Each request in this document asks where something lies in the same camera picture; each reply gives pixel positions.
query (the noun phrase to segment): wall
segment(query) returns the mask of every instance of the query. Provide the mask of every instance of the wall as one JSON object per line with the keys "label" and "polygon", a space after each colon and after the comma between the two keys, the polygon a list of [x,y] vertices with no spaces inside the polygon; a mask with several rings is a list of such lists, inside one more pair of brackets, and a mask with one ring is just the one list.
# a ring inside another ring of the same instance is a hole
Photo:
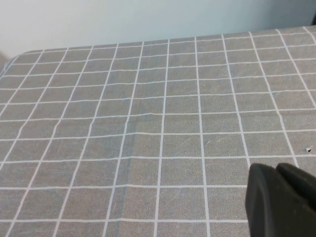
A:
{"label": "wall", "polygon": [[2,0],[0,53],[310,25],[315,0]]}

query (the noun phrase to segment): gray bedsheet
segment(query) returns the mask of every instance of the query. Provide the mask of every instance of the gray bedsheet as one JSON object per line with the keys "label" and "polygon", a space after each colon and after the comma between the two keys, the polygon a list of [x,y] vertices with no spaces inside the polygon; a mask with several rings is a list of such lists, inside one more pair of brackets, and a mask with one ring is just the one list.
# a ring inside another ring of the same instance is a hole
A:
{"label": "gray bedsheet", "polygon": [[12,59],[0,236],[248,236],[252,163],[316,175],[315,38],[306,27]]}

